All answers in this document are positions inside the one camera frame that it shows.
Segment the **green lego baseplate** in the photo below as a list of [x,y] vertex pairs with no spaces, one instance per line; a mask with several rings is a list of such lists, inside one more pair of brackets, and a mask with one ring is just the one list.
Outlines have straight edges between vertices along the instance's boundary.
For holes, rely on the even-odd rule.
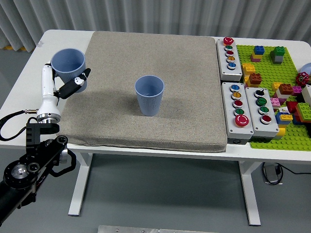
[[[255,66],[256,73],[260,73],[262,82],[260,87],[269,90],[270,97],[275,93],[272,90],[273,82],[289,83],[295,86],[295,79],[298,74],[291,56],[285,48],[285,54],[282,64],[273,64],[270,58],[270,52],[275,47],[264,46],[265,52],[260,62],[251,62],[250,56],[254,50],[254,46],[237,45],[240,62],[251,63]],[[290,96],[288,101],[296,101],[296,97]],[[280,140],[272,140],[265,142],[250,142],[252,148],[255,149],[272,149],[272,150],[302,150],[311,151],[311,139],[308,136],[304,125],[294,125],[290,123],[286,127],[286,133]]]

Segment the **gray felt mat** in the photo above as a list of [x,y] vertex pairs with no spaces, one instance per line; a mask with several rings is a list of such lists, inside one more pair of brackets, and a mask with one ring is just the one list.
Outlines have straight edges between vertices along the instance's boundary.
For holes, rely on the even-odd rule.
[[[87,89],[68,98],[60,122],[70,143],[196,152],[225,151],[227,136],[215,40],[95,32],[86,51]],[[143,116],[134,89],[156,75],[165,90]]]

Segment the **black cable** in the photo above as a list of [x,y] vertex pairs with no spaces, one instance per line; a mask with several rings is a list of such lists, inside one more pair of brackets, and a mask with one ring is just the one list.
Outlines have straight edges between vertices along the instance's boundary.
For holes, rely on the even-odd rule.
[[278,164],[279,166],[285,168],[286,170],[290,171],[292,174],[295,174],[295,175],[303,175],[303,174],[307,174],[307,175],[311,175],[310,172],[299,172],[299,173],[296,173],[296,172],[293,172],[292,170],[288,169],[287,167],[283,166],[282,164]]
[[277,185],[277,184],[279,184],[279,183],[282,181],[283,174],[284,174],[284,173],[283,173],[283,168],[285,168],[286,170],[290,171],[292,174],[295,174],[295,175],[303,175],[303,174],[311,175],[311,173],[309,173],[309,172],[299,172],[299,173],[296,173],[296,172],[293,172],[292,170],[290,170],[289,168],[285,167],[285,166],[282,165],[282,164],[279,164],[279,163],[276,163],[276,164],[277,164],[278,167],[280,168],[280,174],[281,174],[281,177],[278,178],[278,180],[277,180],[276,182],[270,182],[270,181],[268,180],[268,177],[267,177],[267,175],[266,175],[265,172],[264,172],[264,165],[265,165],[265,163],[262,163],[262,166],[261,166],[262,175],[264,176],[265,180],[266,180],[269,184],[271,184],[271,185]]
[[[16,112],[16,113],[11,113],[11,114],[5,116],[4,118],[2,118],[2,119],[0,120],[0,131],[1,131],[2,127],[4,126],[4,124],[5,124],[9,119],[11,119],[12,117],[18,116],[18,115],[20,115],[20,114],[23,114],[23,113],[25,113],[25,110],[21,110],[21,111],[18,111],[18,112]],[[13,137],[10,137],[10,138],[4,138],[4,137],[2,137],[2,135],[1,135],[1,133],[0,133],[0,140],[1,140],[1,141],[10,141],[10,140],[16,138],[17,136],[19,136],[25,129],[26,129],[26,127],[22,128],[16,135],[14,135]]]
[[37,119],[37,118],[35,118],[35,117],[30,117],[30,118],[28,119],[28,121],[27,121],[27,124],[29,124],[30,121],[31,121],[32,119],[35,120],[36,122],[38,122],[38,119]]

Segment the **yellow button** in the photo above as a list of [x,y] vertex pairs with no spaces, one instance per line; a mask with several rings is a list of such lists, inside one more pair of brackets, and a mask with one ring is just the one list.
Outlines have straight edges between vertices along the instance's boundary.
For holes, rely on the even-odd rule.
[[239,100],[239,99],[241,99],[241,94],[239,93],[239,92],[234,92],[234,93],[232,93],[232,95],[231,95],[231,97],[232,97],[232,99],[233,100]]

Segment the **ribbed cup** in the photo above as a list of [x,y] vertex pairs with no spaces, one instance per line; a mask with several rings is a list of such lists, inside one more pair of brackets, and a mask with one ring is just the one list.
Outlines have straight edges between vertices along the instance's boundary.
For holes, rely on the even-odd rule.
[[146,75],[135,82],[135,91],[141,112],[155,116],[160,110],[164,82],[157,76]]
[[[51,66],[64,83],[78,77],[86,69],[86,58],[77,49],[64,49],[58,51],[51,59]],[[87,81],[77,91],[86,89]]]

